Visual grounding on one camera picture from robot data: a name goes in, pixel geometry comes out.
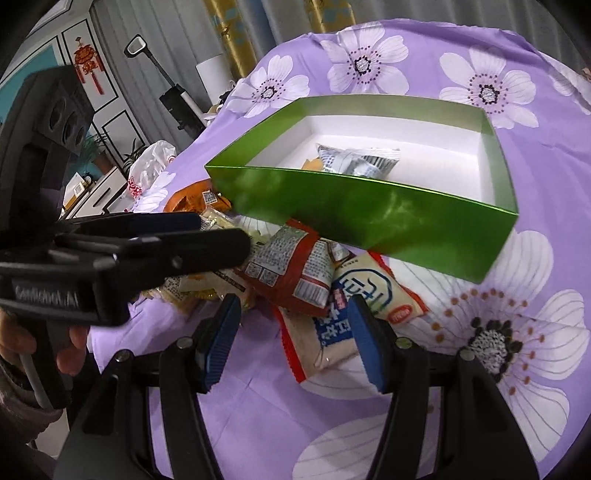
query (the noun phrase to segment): bed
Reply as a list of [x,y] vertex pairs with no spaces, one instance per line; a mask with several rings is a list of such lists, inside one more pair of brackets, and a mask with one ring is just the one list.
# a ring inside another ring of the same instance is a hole
[[[211,126],[159,176],[135,211],[162,211],[175,192],[207,177],[204,165],[214,155],[278,108],[331,93],[425,96],[489,114],[520,217],[486,280],[474,285],[394,259],[389,264],[431,310],[401,328],[429,349],[453,353],[465,346],[475,336],[476,317],[510,322],[519,348],[503,357],[498,387],[541,476],[547,475],[591,413],[584,316],[591,294],[585,267],[591,264],[591,83],[509,31],[384,20],[302,35],[274,48],[239,83]],[[274,228],[243,221],[263,233]],[[97,363],[104,368],[122,348],[136,355],[162,349],[215,307],[205,304],[186,319],[165,303],[141,299],[129,306],[125,326],[93,328]],[[358,357],[297,384],[279,327],[264,306],[245,315],[221,382],[199,400],[228,480],[365,478],[389,406]],[[157,466],[172,476],[157,390],[150,410]],[[428,412],[419,476],[434,463],[435,388]]]

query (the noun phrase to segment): red chinese knot decoration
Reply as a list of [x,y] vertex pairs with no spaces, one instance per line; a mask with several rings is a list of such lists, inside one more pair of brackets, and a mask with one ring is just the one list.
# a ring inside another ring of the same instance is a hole
[[82,83],[86,83],[86,75],[90,75],[95,83],[96,89],[100,95],[104,95],[105,91],[100,86],[99,80],[96,78],[94,70],[99,69],[101,72],[105,71],[105,65],[100,59],[99,53],[95,48],[82,42],[81,37],[77,37],[78,49],[74,52],[74,65],[76,65],[76,73]]

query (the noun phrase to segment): potted plant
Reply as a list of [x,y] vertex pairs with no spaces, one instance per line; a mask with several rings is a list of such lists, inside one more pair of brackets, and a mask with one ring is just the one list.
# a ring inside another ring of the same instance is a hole
[[136,141],[137,138],[134,138],[134,142],[131,144],[131,153],[127,154],[123,160],[123,175],[125,175],[125,178],[129,178],[129,169],[139,158],[139,156],[144,153],[144,150],[148,148],[147,145],[142,145],[138,148],[135,148]]
[[93,163],[100,170],[101,174],[105,175],[109,173],[113,168],[113,163],[105,153],[105,141],[108,138],[107,134],[101,133],[88,135],[82,144],[79,163]]

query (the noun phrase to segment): nutrition label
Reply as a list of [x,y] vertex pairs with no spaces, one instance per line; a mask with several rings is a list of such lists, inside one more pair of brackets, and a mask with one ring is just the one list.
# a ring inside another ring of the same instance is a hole
[[285,275],[287,266],[296,251],[297,245],[306,236],[306,232],[290,226],[283,226],[267,244],[251,258],[251,262],[271,270],[278,275]]
[[314,248],[304,265],[302,274],[322,282],[327,288],[330,287],[335,274],[335,268],[330,261],[329,246],[326,242],[318,240],[314,244]]
[[189,293],[180,291],[181,277],[168,277],[162,288],[176,301],[183,301],[189,296]]

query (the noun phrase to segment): person's hand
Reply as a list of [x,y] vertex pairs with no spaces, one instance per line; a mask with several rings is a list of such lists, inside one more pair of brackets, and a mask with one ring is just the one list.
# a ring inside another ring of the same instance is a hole
[[[57,367],[67,375],[80,373],[86,357],[88,328],[70,327],[70,345],[57,353]],[[17,318],[0,310],[0,356],[21,371],[23,367],[19,354],[31,355],[37,349],[35,338],[23,327]]]

